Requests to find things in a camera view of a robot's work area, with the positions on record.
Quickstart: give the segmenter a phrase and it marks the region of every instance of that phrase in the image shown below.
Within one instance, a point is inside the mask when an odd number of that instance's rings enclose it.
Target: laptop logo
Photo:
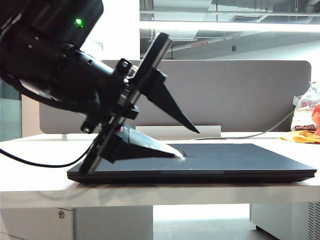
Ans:
[[[189,155],[185,152],[185,150],[182,150],[182,156],[184,156],[184,157],[189,157],[189,158],[195,158],[195,156],[189,156]]]

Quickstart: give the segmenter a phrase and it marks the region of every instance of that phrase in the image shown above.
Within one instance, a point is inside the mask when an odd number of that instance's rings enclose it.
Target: white plastic bag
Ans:
[[[300,97],[294,96],[292,103],[295,105],[295,110],[291,131],[316,131],[319,126],[312,121],[311,115],[316,105],[320,103],[320,82],[310,82],[308,91]]]

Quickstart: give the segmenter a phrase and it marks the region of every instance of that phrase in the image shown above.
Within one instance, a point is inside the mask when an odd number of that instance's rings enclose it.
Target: black cable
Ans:
[[[31,162],[31,161],[27,161],[27,160],[24,160],[20,157],[17,157],[17,156],[14,156],[8,152],[6,152],[5,150],[3,150],[2,148],[0,148],[0,153],[7,156],[8,158],[11,158],[13,160],[16,160],[20,163],[23,163],[23,164],[27,164],[27,165],[31,165],[31,166],[35,166],[35,167],[42,167],[42,168],[52,168],[52,169],[58,169],[58,168],[65,168],[65,167],[69,167],[75,163],[77,163],[78,161],[80,161],[86,154],[87,152],[89,151],[91,145],[88,147],[88,149],[80,156],[78,157],[76,160],[70,162],[70,163],[66,163],[66,164],[61,164],[61,165],[48,165],[48,164],[41,164],[41,163],[36,163],[36,162]]]

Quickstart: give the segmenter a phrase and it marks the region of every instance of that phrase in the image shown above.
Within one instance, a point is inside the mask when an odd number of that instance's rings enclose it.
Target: red label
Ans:
[[[315,106],[315,105],[317,105],[317,104],[318,104],[317,102],[303,101],[303,102],[301,103],[301,107]]]
[[[200,42],[200,43],[197,43],[197,44],[192,44],[191,47],[193,48],[193,47],[198,47],[198,46],[206,45],[206,44],[208,44],[207,41],[206,42]]]
[[[316,128],[315,128],[315,125],[311,124],[311,125],[304,125],[304,126],[295,126],[294,127],[295,130],[308,130],[308,131],[315,131]]]

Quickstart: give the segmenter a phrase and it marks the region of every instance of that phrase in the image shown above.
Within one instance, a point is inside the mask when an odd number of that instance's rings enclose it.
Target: ceiling light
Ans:
[[[140,29],[167,31],[207,30],[220,32],[296,32],[319,33],[320,24],[239,23],[215,21],[140,21]]]

